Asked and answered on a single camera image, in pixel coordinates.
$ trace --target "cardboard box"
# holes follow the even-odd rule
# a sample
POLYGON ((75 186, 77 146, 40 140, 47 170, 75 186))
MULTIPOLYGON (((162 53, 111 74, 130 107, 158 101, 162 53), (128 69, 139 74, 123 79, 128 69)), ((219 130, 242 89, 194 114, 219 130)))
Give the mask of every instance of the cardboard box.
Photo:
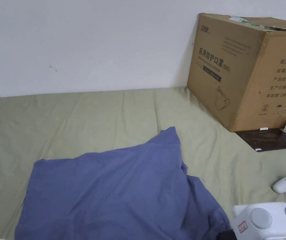
POLYGON ((286 21, 199 15, 188 88, 231 132, 286 124, 286 21))

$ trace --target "blue cloth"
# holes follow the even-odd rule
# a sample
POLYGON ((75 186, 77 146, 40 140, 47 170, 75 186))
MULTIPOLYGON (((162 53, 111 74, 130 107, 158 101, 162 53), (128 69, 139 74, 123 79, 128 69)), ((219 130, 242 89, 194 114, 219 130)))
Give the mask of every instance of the blue cloth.
POLYGON ((231 229, 175 128, 145 144, 34 164, 16 240, 215 239, 231 229))

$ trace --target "green tape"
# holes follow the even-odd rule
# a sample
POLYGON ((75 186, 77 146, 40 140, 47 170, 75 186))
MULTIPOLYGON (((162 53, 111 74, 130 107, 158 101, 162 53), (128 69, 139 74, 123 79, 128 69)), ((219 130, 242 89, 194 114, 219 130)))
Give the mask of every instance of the green tape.
POLYGON ((286 31, 286 28, 259 25, 259 24, 255 24, 255 23, 252 23, 250 21, 247 21, 246 19, 244 19, 242 17, 237 17, 237 16, 231 16, 231 18, 229 18, 229 20, 232 20, 232 21, 235 21, 235 22, 239 22, 239 23, 249 24, 249 25, 252 25, 252 26, 256 26, 256 27, 260 27, 260 28, 264 28, 264 29, 268 29, 268 30, 286 31))

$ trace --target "red label sticker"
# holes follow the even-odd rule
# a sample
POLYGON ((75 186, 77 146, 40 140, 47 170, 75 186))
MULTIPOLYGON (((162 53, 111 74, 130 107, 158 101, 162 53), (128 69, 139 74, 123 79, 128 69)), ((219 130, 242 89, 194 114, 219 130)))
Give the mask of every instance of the red label sticker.
POLYGON ((245 230, 247 230, 248 226, 247 226, 247 223, 244 221, 243 223, 241 223, 239 225, 239 231, 240 233, 244 232, 245 230))

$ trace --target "mask illustration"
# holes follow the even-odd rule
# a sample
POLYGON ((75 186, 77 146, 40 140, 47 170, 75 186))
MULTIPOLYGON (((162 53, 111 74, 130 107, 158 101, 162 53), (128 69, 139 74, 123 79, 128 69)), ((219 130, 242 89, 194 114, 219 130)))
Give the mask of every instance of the mask illustration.
POLYGON ((226 98, 220 86, 215 90, 214 101, 215 107, 218 110, 222 110, 230 104, 230 99, 226 98))

